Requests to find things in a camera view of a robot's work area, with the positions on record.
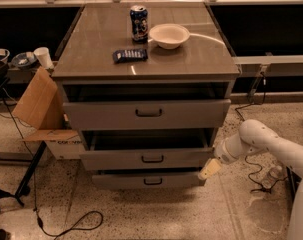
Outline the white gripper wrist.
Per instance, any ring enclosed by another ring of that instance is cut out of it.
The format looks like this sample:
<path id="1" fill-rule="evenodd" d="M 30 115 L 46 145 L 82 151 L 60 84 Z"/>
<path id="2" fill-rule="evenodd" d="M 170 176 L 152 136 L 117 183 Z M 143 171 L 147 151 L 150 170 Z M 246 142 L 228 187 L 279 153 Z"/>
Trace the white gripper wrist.
<path id="1" fill-rule="evenodd" d="M 238 133 L 220 141 L 214 150 L 214 157 L 209 159 L 200 170 L 198 178 L 206 180 L 217 173 L 223 164 L 231 164 L 244 154 L 243 143 Z"/>

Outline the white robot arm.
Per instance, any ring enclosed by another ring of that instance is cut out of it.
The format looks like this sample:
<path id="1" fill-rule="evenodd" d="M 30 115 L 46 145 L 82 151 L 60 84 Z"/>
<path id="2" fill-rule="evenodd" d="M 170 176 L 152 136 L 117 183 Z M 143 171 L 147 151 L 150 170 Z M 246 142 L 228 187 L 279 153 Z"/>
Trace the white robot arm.
<path id="1" fill-rule="evenodd" d="M 287 240 L 303 240 L 303 146 L 280 137 L 260 121 L 244 121 L 231 137 L 223 139 L 198 174 L 200 180 L 218 172 L 242 155 L 267 151 L 301 178 L 292 207 Z"/>

